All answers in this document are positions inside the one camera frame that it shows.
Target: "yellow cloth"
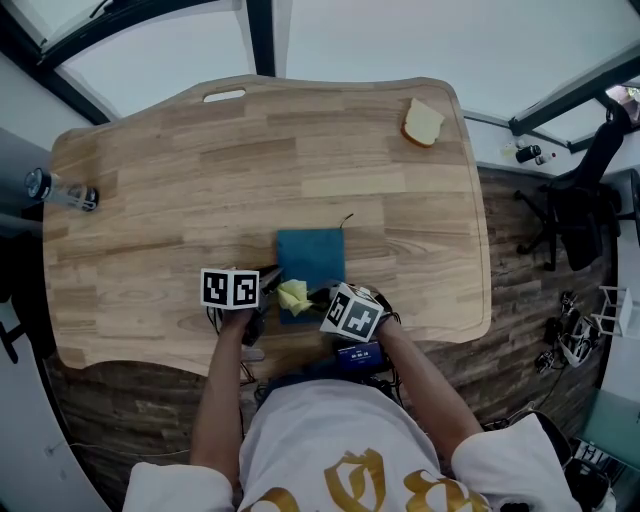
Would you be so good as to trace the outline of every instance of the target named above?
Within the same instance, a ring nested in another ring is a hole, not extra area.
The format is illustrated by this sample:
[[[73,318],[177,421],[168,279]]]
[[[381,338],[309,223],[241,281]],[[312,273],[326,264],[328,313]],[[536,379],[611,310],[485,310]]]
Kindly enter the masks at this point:
[[[307,282],[291,279],[278,285],[278,302],[282,309],[291,311],[293,316],[298,316],[309,309],[313,302],[307,300]]]

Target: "office chair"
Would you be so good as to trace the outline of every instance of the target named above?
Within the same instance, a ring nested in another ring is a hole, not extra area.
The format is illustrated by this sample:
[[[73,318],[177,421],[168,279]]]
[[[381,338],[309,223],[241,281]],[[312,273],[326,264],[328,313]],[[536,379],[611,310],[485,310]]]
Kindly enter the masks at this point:
[[[600,185],[600,178],[622,145],[631,121],[624,108],[615,102],[610,103],[606,115],[606,122],[598,128],[578,167],[540,187],[547,193],[546,212],[519,190],[514,194],[516,200],[527,203],[543,226],[528,246],[518,246],[518,254],[529,254],[548,240],[551,261],[544,264],[545,270],[556,269],[557,235],[561,236],[572,270],[583,269],[602,255],[601,224],[609,224],[613,233],[620,235],[615,210],[607,199],[607,188]]]

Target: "white t-shirt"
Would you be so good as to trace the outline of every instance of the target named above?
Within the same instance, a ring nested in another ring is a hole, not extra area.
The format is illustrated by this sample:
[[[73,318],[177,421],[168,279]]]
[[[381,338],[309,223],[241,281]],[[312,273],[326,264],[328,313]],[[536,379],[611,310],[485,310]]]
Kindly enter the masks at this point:
[[[549,438],[533,416],[466,439],[444,477],[429,438],[378,390],[337,380],[275,390],[240,450],[239,510],[252,512],[579,511]],[[137,464],[125,512],[232,511],[217,471]]]

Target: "wooden floor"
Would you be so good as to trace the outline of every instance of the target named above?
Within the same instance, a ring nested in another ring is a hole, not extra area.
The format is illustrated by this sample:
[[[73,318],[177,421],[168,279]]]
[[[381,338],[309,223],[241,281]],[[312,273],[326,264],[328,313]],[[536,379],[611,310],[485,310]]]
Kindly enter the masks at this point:
[[[608,244],[605,256],[580,272],[569,269],[561,251],[558,270],[542,270],[546,244],[533,255],[517,255],[516,245],[535,235],[540,224],[522,202],[513,200],[513,192],[535,194],[542,180],[499,171],[481,171],[480,179],[491,250],[491,328],[473,342],[425,347],[478,419],[486,422],[508,416],[531,400],[540,403],[547,395],[559,372],[535,371],[534,359],[547,347],[542,341],[544,323],[558,315],[560,294],[568,289],[578,294],[584,314],[594,311],[600,303],[597,287],[608,281],[611,261]],[[580,368],[566,369],[542,406],[567,436],[582,425],[601,357],[599,349]],[[55,356],[46,367],[76,442],[145,454],[189,448],[203,377],[133,362],[108,362],[78,371],[64,367]],[[243,388],[245,429],[255,412],[251,387]],[[188,460],[186,453],[143,459],[97,448],[74,447],[74,452],[114,510],[122,506],[136,462]]]

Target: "slice of bread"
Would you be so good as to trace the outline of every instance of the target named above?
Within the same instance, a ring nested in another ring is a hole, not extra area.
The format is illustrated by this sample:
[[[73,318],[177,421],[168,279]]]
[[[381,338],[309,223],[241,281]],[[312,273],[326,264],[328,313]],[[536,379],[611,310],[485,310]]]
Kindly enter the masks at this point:
[[[440,135],[444,116],[413,98],[400,131],[407,139],[423,148],[429,148]]]

